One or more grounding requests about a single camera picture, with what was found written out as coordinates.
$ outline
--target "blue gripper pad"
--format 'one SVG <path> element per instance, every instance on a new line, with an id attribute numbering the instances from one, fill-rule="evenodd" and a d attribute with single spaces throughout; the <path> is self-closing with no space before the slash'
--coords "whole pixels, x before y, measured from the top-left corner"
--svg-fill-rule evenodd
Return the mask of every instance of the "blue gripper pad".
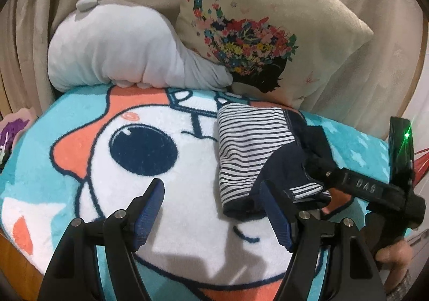
<path id="1" fill-rule="evenodd" d="M 265 181 L 260 185 L 259 196 L 278 243 L 286 247 L 287 251 L 290 251 L 293 242 L 290 234 L 289 221 L 282 213 L 282 210 L 275 201 Z"/>
<path id="2" fill-rule="evenodd" d="M 149 233 L 151 232 L 152 226 L 154 225 L 159 209 L 161 208 L 162 201 L 164 200 L 164 183 L 159 179 L 156 180 L 157 182 L 155 186 L 152 187 L 149 199 L 147 200 L 145 206 L 140 212 L 139 217 L 136 220 L 136 223 L 134 224 L 133 245 L 136 250 L 146 243 L 147 237 L 149 237 Z"/>

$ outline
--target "teal blanket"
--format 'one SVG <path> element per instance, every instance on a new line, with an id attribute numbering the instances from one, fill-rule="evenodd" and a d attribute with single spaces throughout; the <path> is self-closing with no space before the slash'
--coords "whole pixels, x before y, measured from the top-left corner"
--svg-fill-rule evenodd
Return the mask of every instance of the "teal blanket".
<path id="1" fill-rule="evenodd" d="M 153 177 L 166 197 L 137 266 L 154 301 L 270 300 L 290 254 L 267 218 L 237 222 L 222 215 L 218 193 L 217 109 L 261 103 L 229 93 L 82 87 L 61 97 L 19 141 L 0 177 L 1 225 L 42 273 L 66 226 L 125 208 Z M 335 161 L 388 180 L 387 145 L 309 113 L 323 126 Z M 147 150 L 136 152 L 139 140 Z M 364 224 L 365 204 L 341 216 Z M 106 300 L 115 300 L 101 247 Z M 317 300 L 322 274 L 309 300 Z"/>

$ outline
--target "striped cloth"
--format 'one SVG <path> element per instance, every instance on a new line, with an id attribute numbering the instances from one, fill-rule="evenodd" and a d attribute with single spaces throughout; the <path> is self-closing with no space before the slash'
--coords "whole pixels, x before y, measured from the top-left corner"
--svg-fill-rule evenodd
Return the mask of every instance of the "striped cloth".
<path id="1" fill-rule="evenodd" d="M 285 110 L 229 103 L 217 114 L 219 186 L 222 205 L 246 197 L 267 159 L 283 145 L 295 142 Z M 309 182 L 289 188 L 294 202 L 309 200 L 323 190 Z"/>

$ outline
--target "cartoon character print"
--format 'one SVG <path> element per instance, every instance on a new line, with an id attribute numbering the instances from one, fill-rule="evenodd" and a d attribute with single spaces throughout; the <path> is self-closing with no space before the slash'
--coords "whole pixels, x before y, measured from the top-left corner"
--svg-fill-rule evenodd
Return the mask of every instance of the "cartoon character print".
<path id="1" fill-rule="evenodd" d="M 204 10 L 203 0 L 194 0 L 193 25 L 204 32 L 205 44 L 229 68 L 235 82 L 246 83 L 263 93 L 275 90 L 287 61 L 292 61 L 298 48 L 296 35 L 269 25 L 269 17 L 259 21 L 229 20 L 217 1 Z"/>
<path id="2" fill-rule="evenodd" d="M 79 181 L 76 215 L 87 222 L 126 208 L 159 177 L 165 199 L 138 261 L 202 300 L 272 300 L 291 255 L 267 218 L 222 214 L 216 116 L 227 101 L 266 106 L 221 92 L 113 87 L 104 115 L 59 139 L 51 159 Z"/>

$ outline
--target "metal screw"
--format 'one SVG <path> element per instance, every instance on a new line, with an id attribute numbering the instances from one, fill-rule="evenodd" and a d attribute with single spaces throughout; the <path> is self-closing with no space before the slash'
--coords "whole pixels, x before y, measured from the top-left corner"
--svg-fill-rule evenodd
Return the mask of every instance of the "metal screw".
<path id="1" fill-rule="evenodd" d="M 72 220 L 71 223 L 73 227 L 78 227 L 82 223 L 82 219 L 79 217 L 76 217 Z"/>
<path id="2" fill-rule="evenodd" d="M 298 215 L 301 219 L 304 219 L 304 220 L 308 220 L 310 218 L 310 213 L 305 210 L 300 211 Z"/>
<path id="3" fill-rule="evenodd" d="M 348 217 L 346 217 L 343 220 L 344 225 L 346 225 L 347 227 L 352 227 L 354 225 L 354 221 L 352 219 L 349 219 Z"/>
<path id="4" fill-rule="evenodd" d="M 127 214 L 127 212 L 124 209 L 120 209 L 115 211 L 114 216 L 117 219 L 122 219 L 125 217 L 125 215 Z"/>

